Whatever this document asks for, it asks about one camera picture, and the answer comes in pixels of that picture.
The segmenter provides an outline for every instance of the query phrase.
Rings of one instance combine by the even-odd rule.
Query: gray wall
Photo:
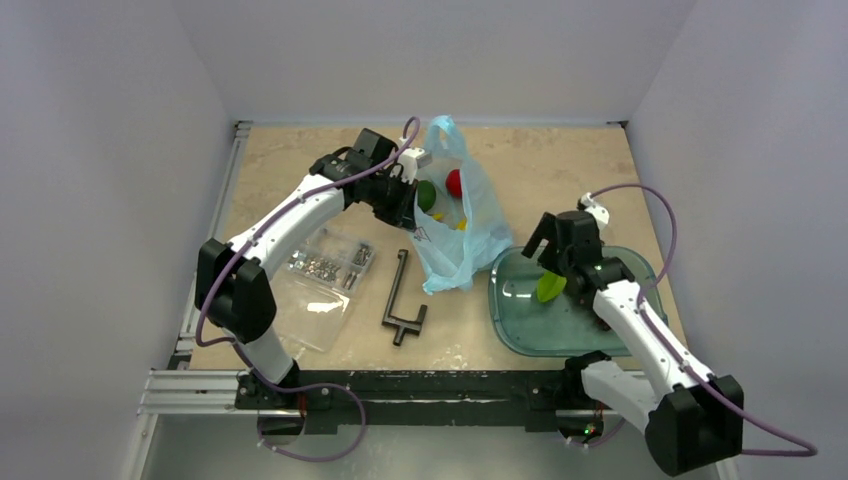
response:
[[[174,0],[237,118],[630,118],[695,0]]]
[[[838,0],[699,1],[628,128],[680,218],[671,275],[693,351],[742,382],[751,412],[821,447],[744,459],[747,478],[848,468],[846,18]],[[783,446],[750,426],[745,443]]]
[[[117,478],[229,131],[169,1],[0,3],[3,478]]]

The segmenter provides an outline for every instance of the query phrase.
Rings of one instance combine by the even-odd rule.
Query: light blue plastic bag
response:
[[[451,117],[430,122],[423,148],[432,154],[433,162],[418,170],[416,178],[433,182],[437,191],[436,205],[427,213],[418,208],[416,198],[417,228],[410,234],[427,275],[424,291],[468,290],[474,272],[491,265],[512,246],[512,232],[489,177],[468,154],[465,138]],[[455,168],[462,183],[461,201],[445,189],[445,178]],[[434,213],[443,215],[441,222],[430,217]],[[463,218],[464,231],[456,228]]]

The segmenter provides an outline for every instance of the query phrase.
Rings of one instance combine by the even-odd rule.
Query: table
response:
[[[400,128],[370,126],[390,138]],[[542,213],[574,208],[587,191],[638,181],[624,130],[610,128],[486,128],[464,127],[471,154],[486,169],[513,230],[516,244],[529,238]],[[232,197],[222,240],[251,227],[301,181],[321,156],[350,145],[360,128],[254,127]],[[424,138],[424,129],[416,144]],[[658,270],[662,262],[641,191],[609,193],[603,203],[612,221],[602,233],[609,245],[641,253]],[[405,231],[373,218],[369,206],[353,205],[329,226],[362,237],[376,247],[371,269],[355,293],[348,318],[332,349],[326,353],[285,339],[287,351],[303,369],[340,370],[546,370],[562,368],[560,358],[531,358],[509,350],[494,331],[487,300],[488,272],[479,272],[470,292],[449,291],[428,296],[417,255]],[[394,328],[380,325],[397,268],[397,251],[410,258],[393,313],[415,318],[418,306],[429,310],[419,337],[407,336],[392,345]],[[677,307],[667,281],[660,285],[671,331],[684,343]],[[206,325],[205,337],[220,332]],[[630,357],[617,359],[622,368],[637,369]],[[239,369],[243,364],[231,347],[219,345],[194,351],[192,369]]]

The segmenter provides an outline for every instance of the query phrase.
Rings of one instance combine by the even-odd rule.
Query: cable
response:
[[[669,221],[671,222],[671,243],[668,246],[668,254],[666,255],[665,263],[663,264],[662,269],[660,269],[660,273],[657,275],[657,278],[654,279],[654,281],[649,286],[641,287],[639,289],[639,294],[636,296],[636,304],[639,305],[639,307],[640,307],[639,308],[639,314],[642,317],[642,320],[645,322],[645,324],[648,326],[648,328],[651,330],[651,332],[654,334],[654,336],[657,338],[657,340],[659,340],[660,343],[663,344],[663,346],[668,351],[668,353],[670,353],[671,356],[674,357],[675,361],[677,361],[677,363],[683,368],[683,371],[685,371],[690,377],[692,377],[693,380],[698,382],[698,384],[700,386],[702,386],[704,388],[704,390],[706,390],[710,395],[712,395],[713,398],[715,398],[719,403],[721,403],[722,405],[727,407],[727,409],[730,410],[731,412],[735,413],[736,415],[739,415],[743,419],[752,423],[754,426],[760,428],[761,430],[768,432],[768,433],[774,435],[775,437],[781,438],[783,440],[786,440],[789,443],[793,443],[793,444],[798,445],[799,447],[802,447],[802,448],[805,449],[805,450],[742,449],[742,455],[755,455],[755,456],[762,456],[762,457],[812,457],[812,456],[815,456],[816,454],[818,454],[818,451],[819,451],[818,448],[816,448],[816,446],[813,445],[812,443],[810,443],[807,440],[804,440],[800,437],[792,435],[791,433],[784,432],[783,430],[779,429],[778,427],[771,425],[771,424],[769,424],[769,423],[767,423],[763,420],[760,420],[759,418],[751,415],[750,413],[746,412],[745,410],[742,410],[741,408],[736,406],[733,402],[728,400],[719,391],[717,391],[712,386],[710,386],[710,384],[706,380],[701,378],[697,374],[697,372],[695,372],[695,370],[692,367],[687,365],[686,360],[683,358],[683,356],[680,354],[680,352],[678,352],[671,345],[671,342],[669,342],[668,338],[666,338],[666,336],[662,333],[662,331],[660,331],[660,329],[657,328],[656,325],[654,325],[654,323],[650,320],[650,318],[648,318],[648,315],[646,313],[646,308],[645,308],[645,305],[644,305],[645,294],[649,290],[655,288],[660,283],[660,281],[662,281],[662,279],[665,278],[666,274],[668,273],[668,268],[671,265],[671,260],[672,260],[672,258],[674,258],[674,252],[677,248],[677,217],[674,214],[674,210],[671,208],[671,204],[668,203],[668,199],[666,199],[659,191],[655,190],[654,188],[648,187],[646,185],[642,185],[641,183],[620,183],[620,184],[617,184],[617,185],[611,185],[609,187],[602,188],[602,189],[598,190],[597,192],[592,193],[591,196],[593,198],[598,197],[600,195],[603,195],[604,193],[607,193],[607,192],[612,191],[612,190],[618,190],[620,188],[641,188],[642,190],[653,194],[655,197],[657,197],[657,199],[659,199],[660,202],[662,202],[663,206],[665,207],[666,211],[668,212]]]
[[[413,130],[412,130],[411,133],[409,133],[409,127],[410,126],[413,126]],[[403,137],[404,137],[403,144],[398,149],[393,151],[391,153],[391,155],[389,155],[389,158],[387,158],[383,162],[380,162],[379,164],[369,168],[368,170],[357,173],[356,175],[351,175],[350,177],[344,178],[344,179],[339,180],[337,182],[330,183],[328,185],[323,185],[323,186],[318,187],[318,188],[313,188],[312,190],[309,190],[306,193],[304,193],[302,198],[304,200],[306,200],[306,199],[308,199],[308,198],[310,198],[314,195],[317,195],[319,193],[326,192],[327,190],[330,190],[332,188],[342,187],[342,186],[347,185],[349,183],[355,182],[355,181],[357,181],[361,178],[367,177],[367,176],[369,176],[373,173],[376,173],[378,170],[380,170],[380,169],[386,167],[387,165],[393,163],[394,161],[396,161],[397,158],[400,156],[400,154],[404,150],[409,148],[409,146],[415,140],[415,137],[418,136],[418,132],[419,132],[420,129],[421,129],[421,120],[418,117],[410,117],[409,120],[406,121],[406,124],[403,126]],[[244,351],[241,349],[239,344],[236,343],[235,339],[232,339],[230,337],[220,337],[220,338],[216,338],[214,340],[208,340],[208,341],[204,341],[202,339],[203,324],[206,321],[206,316],[209,314],[209,308],[212,306],[212,300],[215,298],[215,294],[218,292],[218,289],[221,288],[221,285],[224,283],[224,280],[230,275],[230,271],[233,269],[233,267],[238,262],[238,260],[240,258],[242,258],[244,256],[244,254],[250,249],[250,247],[253,245],[253,243],[256,240],[258,240],[259,238],[262,237],[262,234],[264,234],[269,228],[271,228],[271,226],[274,225],[274,223],[277,222],[277,220],[282,218],[283,215],[288,213],[291,209],[293,209],[295,207],[295,205],[298,205],[298,204],[300,204],[300,199],[293,199],[291,202],[283,205],[282,208],[280,208],[277,212],[275,212],[272,216],[270,216],[268,218],[268,220],[266,220],[262,225],[260,225],[256,229],[256,232],[254,232],[253,236],[250,237],[244,243],[244,245],[242,245],[241,248],[239,248],[238,251],[236,251],[235,255],[233,255],[233,257],[230,259],[230,261],[227,262],[226,265],[224,265],[224,268],[221,270],[221,273],[218,274],[218,278],[216,278],[215,281],[212,283],[212,287],[209,289],[209,293],[206,295],[206,298],[203,300],[203,305],[200,308],[200,319],[197,323],[197,330],[195,331],[195,334],[194,334],[194,340],[195,340],[195,343],[199,347],[207,347],[207,346],[210,346],[210,345],[215,345],[215,344],[223,343],[223,342],[230,343],[233,346],[233,348],[235,349],[236,354],[238,354],[239,358],[241,358],[241,360],[245,363],[245,365],[247,365],[249,368],[251,368],[253,370],[253,374],[256,376],[256,378],[258,378],[268,388],[270,388],[271,390],[274,390],[276,392],[290,394],[290,393],[306,392],[306,391],[309,391],[309,390],[314,390],[316,388],[333,388],[333,389],[336,389],[336,390],[341,390],[341,391],[345,392],[346,394],[350,395],[350,397],[353,399],[356,406],[359,408],[359,415],[362,419],[362,423],[361,423],[361,428],[359,430],[359,434],[356,436],[354,441],[347,448],[345,448],[344,450],[342,450],[339,453],[324,456],[324,457],[309,457],[309,456],[300,455],[300,454],[297,454],[297,453],[294,453],[294,452],[289,452],[287,450],[283,450],[281,448],[278,448],[276,445],[271,445],[270,442],[268,442],[266,439],[262,438],[261,431],[260,431],[260,444],[262,444],[263,446],[265,446],[266,448],[268,448],[269,450],[271,450],[275,453],[279,453],[281,455],[285,455],[287,457],[291,457],[291,458],[294,458],[296,460],[302,460],[304,462],[332,462],[333,460],[338,460],[339,458],[342,458],[345,455],[347,455],[348,453],[352,452],[357,446],[359,446],[359,443],[362,441],[362,438],[365,436],[365,431],[366,431],[365,406],[362,404],[362,400],[360,400],[359,397],[357,397],[355,393],[353,393],[352,391],[346,389],[345,387],[342,387],[341,385],[337,385],[335,383],[315,383],[315,384],[312,384],[312,385],[306,385],[306,386],[303,386],[303,387],[296,387],[296,388],[280,387],[279,385],[275,385],[273,382],[271,382],[270,380],[265,378],[265,376],[262,375],[261,372],[259,372],[255,368],[253,368],[253,364],[250,362],[250,360],[244,354]]]
[[[607,432],[606,434],[602,435],[602,436],[601,436],[601,438],[599,438],[599,439],[597,439],[597,440],[595,440],[595,441],[593,441],[593,442],[589,442],[589,443],[587,443],[587,444],[586,444],[586,446],[587,446],[587,447],[589,447],[589,448],[594,448],[594,447],[600,447],[601,445],[603,445],[603,444],[607,443],[608,441],[610,441],[610,439],[611,439],[613,436],[615,436],[615,434],[616,434],[616,433],[618,433],[618,432],[619,432],[619,430],[621,430],[621,428],[624,426],[624,424],[625,424],[625,423],[627,423],[627,421],[625,421],[625,420],[622,418],[621,420],[619,420],[619,421],[618,421],[618,423],[616,423],[616,424],[615,424],[615,426],[614,426],[614,427],[612,427],[612,428],[610,429],[610,431],[609,431],[609,432]]]

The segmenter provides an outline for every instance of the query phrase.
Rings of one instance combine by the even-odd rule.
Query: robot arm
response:
[[[403,163],[392,164],[343,186],[334,184],[385,161],[395,149],[397,145],[392,140],[363,129],[353,147],[318,159],[297,189],[256,225],[227,244],[211,239],[201,247],[194,301],[198,309],[215,279],[236,255],[234,248],[250,242],[215,293],[208,318],[240,344],[250,364],[271,382],[281,386],[297,383],[297,363],[271,328],[277,307],[269,283],[297,246],[328,220],[358,202],[369,204],[377,219],[414,230],[417,181],[403,175],[403,165],[425,159],[420,149],[402,154]],[[317,188],[326,190],[304,198],[306,192]],[[292,202],[296,202],[294,207],[256,239],[257,230]]]
[[[576,211],[545,213],[522,252],[532,258],[547,241],[539,265],[566,278],[566,295],[591,306],[644,372],[625,372],[603,352],[593,352],[566,361],[571,390],[615,409],[642,432],[651,456],[668,475],[738,455],[742,419],[684,372],[669,348],[740,408],[742,388],[731,376],[717,378],[687,351],[647,302],[637,305],[640,286],[633,274],[619,258],[602,254],[600,230],[608,221],[607,210],[584,196]],[[669,340],[669,347],[657,332]]]

